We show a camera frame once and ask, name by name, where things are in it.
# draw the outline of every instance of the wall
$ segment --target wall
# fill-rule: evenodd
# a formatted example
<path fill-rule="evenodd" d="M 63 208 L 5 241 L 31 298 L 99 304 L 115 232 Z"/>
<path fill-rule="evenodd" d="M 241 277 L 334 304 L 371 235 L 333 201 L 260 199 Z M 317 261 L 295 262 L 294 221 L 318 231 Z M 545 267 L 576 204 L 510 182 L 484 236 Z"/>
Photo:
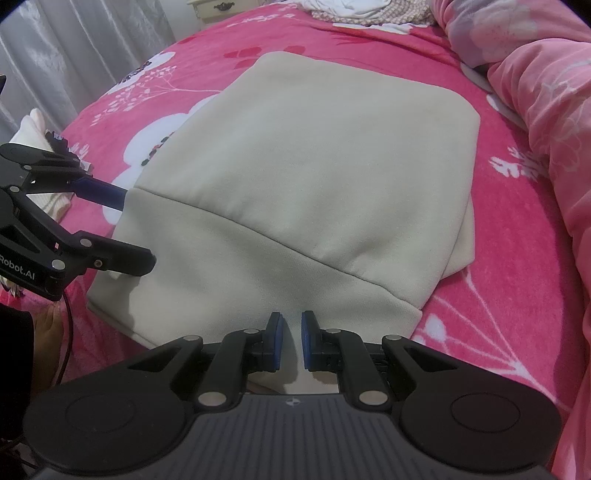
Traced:
<path fill-rule="evenodd" d="M 186 0 L 160 0 L 160 4 L 177 41 L 201 30 L 202 23 Z"/>

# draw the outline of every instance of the curtain fold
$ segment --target curtain fold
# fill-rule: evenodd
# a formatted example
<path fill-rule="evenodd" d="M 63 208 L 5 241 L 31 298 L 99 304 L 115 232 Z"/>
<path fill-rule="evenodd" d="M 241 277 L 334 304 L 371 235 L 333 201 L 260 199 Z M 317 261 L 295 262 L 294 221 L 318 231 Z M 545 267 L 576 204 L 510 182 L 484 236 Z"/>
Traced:
<path fill-rule="evenodd" d="M 0 143 L 32 108 L 63 130 L 173 42 L 158 0 L 28 0 L 0 25 Z"/>

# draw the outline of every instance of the human foot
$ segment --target human foot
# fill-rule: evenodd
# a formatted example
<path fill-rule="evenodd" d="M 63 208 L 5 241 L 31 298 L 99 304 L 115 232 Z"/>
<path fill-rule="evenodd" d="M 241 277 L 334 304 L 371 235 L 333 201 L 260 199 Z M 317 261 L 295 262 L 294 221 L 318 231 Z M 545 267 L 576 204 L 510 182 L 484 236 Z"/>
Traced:
<path fill-rule="evenodd" d="M 60 362 L 64 327 L 58 304 L 49 305 L 33 316 L 35 344 L 33 347 L 33 377 L 31 398 L 51 387 Z"/>

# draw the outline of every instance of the person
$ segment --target person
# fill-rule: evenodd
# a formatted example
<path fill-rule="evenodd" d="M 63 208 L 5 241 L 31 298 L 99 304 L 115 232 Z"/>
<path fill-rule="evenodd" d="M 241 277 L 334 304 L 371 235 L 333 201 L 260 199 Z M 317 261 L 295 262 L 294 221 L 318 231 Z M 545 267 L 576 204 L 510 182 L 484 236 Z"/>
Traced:
<path fill-rule="evenodd" d="M 53 383 L 60 360 L 63 321 L 59 304 L 31 315 L 0 304 L 0 448 L 22 433 L 30 401 Z M 0 454 L 2 478 L 25 478 L 20 461 Z"/>

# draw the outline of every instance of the garment sleeve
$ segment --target garment sleeve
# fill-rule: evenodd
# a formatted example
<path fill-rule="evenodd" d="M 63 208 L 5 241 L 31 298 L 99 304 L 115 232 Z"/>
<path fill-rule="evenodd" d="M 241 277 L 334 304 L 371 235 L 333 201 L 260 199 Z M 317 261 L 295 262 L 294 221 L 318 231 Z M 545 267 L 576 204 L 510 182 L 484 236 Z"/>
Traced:
<path fill-rule="evenodd" d="M 0 437 L 16 438 L 31 396 L 33 319 L 0 304 Z"/>

